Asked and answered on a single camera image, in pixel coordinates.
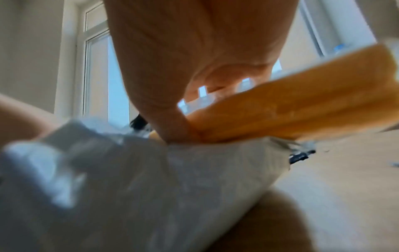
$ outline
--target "table surface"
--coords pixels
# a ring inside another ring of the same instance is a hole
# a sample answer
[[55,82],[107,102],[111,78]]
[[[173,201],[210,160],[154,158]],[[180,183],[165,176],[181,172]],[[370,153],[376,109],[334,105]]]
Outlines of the table surface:
[[208,252],[399,251],[399,131],[318,144]]

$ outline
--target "white plastic bag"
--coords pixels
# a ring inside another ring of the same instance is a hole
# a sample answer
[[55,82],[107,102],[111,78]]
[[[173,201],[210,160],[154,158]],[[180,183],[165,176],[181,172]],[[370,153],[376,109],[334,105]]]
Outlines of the white plastic bag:
[[0,250],[199,252],[289,170],[286,142],[170,145],[71,122],[0,154]]

